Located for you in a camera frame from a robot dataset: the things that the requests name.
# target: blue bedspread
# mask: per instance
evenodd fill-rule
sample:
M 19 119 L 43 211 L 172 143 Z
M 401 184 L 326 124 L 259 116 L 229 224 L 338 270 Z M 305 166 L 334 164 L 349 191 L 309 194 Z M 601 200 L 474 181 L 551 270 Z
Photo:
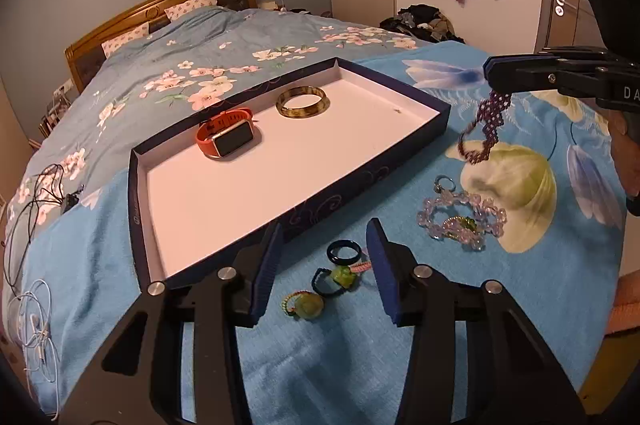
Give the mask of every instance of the blue bedspread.
M 408 245 L 419 262 L 451 280 L 502 281 L 574 386 L 584 380 L 604 334 L 622 250 L 623 195 L 609 158 L 606 123 L 555 92 L 514 95 L 491 159 L 473 167 L 463 163 L 455 143 L 479 100 L 488 96 L 479 72 L 485 59 L 473 48 L 443 43 L 361 62 L 452 104 L 449 129 L 387 179 L 286 245 L 265 316 L 256 328 L 238 330 L 256 424 L 393 423 L 412 330 L 392 325 L 372 273 L 363 274 L 353 293 L 329 301 L 314 322 L 296 321 L 280 309 L 283 296 L 308 289 L 316 268 L 326 265 L 328 243 L 346 238 L 364 244 L 373 216 L 389 239 Z M 423 198 L 434 195 L 437 174 L 491 195 L 506 208 L 504 237 L 488 237 L 486 248 L 477 252 L 428 238 L 415 216 Z M 126 191 L 123 170 L 53 222 L 26 258 L 23 285 L 42 277 L 52 290 L 51 330 L 60 353 L 63 398 L 139 293 Z M 456 331 L 454 414 L 461 417 L 465 334 L 462 327 Z M 187 328 L 186 346 L 191 336 Z M 183 360 L 183 412 L 193 420 L 188 347 Z M 41 403 L 51 409 L 52 386 L 34 381 Z
M 423 44 L 380 28 L 313 15 L 205 7 L 120 47 L 43 142 L 9 202 L 7 235 L 16 227 L 10 264 L 5 254 L 11 281 L 20 288 L 28 226 L 28 214 L 20 212 L 33 197 L 36 176 L 49 164 L 63 166 L 63 193 L 81 184 L 90 193 L 127 166 L 131 148 L 239 90 L 332 56 L 355 60 Z M 59 196 L 58 179 L 45 176 L 38 199 Z M 33 208 L 36 233 L 59 214 L 54 203 Z M 10 294 L 5 283 L 3 307 Z

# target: purple beaded bracelet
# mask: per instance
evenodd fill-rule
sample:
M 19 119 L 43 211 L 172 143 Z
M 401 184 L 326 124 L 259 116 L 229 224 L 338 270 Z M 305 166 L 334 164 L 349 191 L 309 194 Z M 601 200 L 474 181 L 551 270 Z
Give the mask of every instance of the purple beaded bracelet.
M 444 189 L 440 179 L 449 179 L 454 187 Z M 434 191 L 440 194 L 438 198 L 427 198 L 423 202 L 423 211 L 418 212 L 418 225 L 425 228 L 429 236 L 436 240 L 448 237 L 471 249 L 479 250 L 484 246 L 484 235 L 490 233 L 495 237 L 504 235 L 504 224 L 507 222 L 507 212 L 494 205 L 491 198 L 482 199 L 479 194 L 469 194 L 466 191 L 454 192 L 455 183 L 451 178 L 438 176 L 434 182 Z M 455 215 L 442 225 L 433 221 L 433 213 L 444 207 L 453 205 L 467 205 L 471 208 L 474 218 Z
M 498 128 L 504 125 L 502 112 L 509 109 L 510 105 L 510 94 L 503 95 L 493 90 L 488 100 L 480 102 L 476 119 L 467 126 L 458 140 L 458 152 L 467 162 L 475 165 L 476 163 L 489 159 L 491 148 L 498 143 Z M 476 128 L 478 122 L 482 121 L 484 121 L 484 128 L 482 128 L 482 132 L 484 132 L 482 150 L 466 150 L 464 142 L 465 136 Z

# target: floral pillowcase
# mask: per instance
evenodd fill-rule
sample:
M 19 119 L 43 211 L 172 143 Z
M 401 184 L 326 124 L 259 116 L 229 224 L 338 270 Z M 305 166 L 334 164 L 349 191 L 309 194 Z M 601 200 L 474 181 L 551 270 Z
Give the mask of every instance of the floral pillowcase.
M 182 2 L 181 4 L 176 4 L 170 8 L 166 8 L 164 12 L 169 20 L 173 22 L 181 15 L 188 14 L 196 8 L 200 8 L 201 6 L 216 6 L 217 4 L 218 0 L 189 0 Z
M 109 39 L 106 42 L 102 43 L 102 50 L 104 50 L 104 55 L 109 58 L 116 49 L 118 49 L 123 44 L 130 42 L 135 39 L 140 39 L 141 37 L 146 37 L 149 35 L 149 23 L 145 22 L 141 24 L 139 27 L 134 28 L 131 31 L 127 31 L 127 33 L 123 33 L 113 39 Z

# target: watch face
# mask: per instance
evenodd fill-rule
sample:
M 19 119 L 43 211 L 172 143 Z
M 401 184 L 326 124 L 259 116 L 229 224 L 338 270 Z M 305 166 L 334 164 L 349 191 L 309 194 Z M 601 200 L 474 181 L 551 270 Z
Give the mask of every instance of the watch face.
M 251 125 L 248 120 L 244 120 L 230 131 L 222 132 L 214 138 L 214 145 L 218 149 L 220 158 L 231 154 L 236 149 L 248 144 L 254 138 Z

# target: wall outlet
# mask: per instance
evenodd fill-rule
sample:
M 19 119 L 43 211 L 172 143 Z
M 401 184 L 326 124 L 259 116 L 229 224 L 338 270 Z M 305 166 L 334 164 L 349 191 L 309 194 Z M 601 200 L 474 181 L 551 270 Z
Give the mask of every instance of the wall outlet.
M 73 87 L 74 81 L 72 81 L 71 79 L 67 79 L 64 84 L 53 91 L 53 97 L 55 98 L 56 95 L 64 95 L 65 93 L 68 93 Z
M 260 8 L 262 8 L 263 10 L 277 10 L 278 3 L 275 1 L 263 1 L 260 4 Z

